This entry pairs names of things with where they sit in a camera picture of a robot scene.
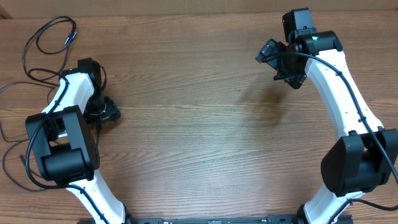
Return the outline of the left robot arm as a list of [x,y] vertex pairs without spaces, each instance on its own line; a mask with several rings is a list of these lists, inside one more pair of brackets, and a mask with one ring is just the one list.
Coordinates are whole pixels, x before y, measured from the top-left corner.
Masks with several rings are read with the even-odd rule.
[[121,116],[114,101],[102,95],[105,87],[106,72],[92,58],[64,70],[50,104],[25,121],[29,137],[25,155],[34,155],[41,177],[55,182],[53,189],[74,194],[93,223],[134,223],[101,175],[97,139],[89,128],[94,123],[100,130],[103,123]]

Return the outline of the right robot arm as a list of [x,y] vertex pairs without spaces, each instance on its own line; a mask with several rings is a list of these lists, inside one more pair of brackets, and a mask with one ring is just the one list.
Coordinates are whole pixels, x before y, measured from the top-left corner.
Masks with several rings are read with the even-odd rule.
[[318,31],[307,8],[284,14],[282,23],[285,41],[268,40],[256,59],[275,70],[276,80],[294,89],[312,81],[330,116],[336,143],[322,159],[323,182],[315,196],[295,215],[269,215],[266,221],[351,223],[345,210],[397,177],[397,130],[386,129],[367,106],[333,31]]

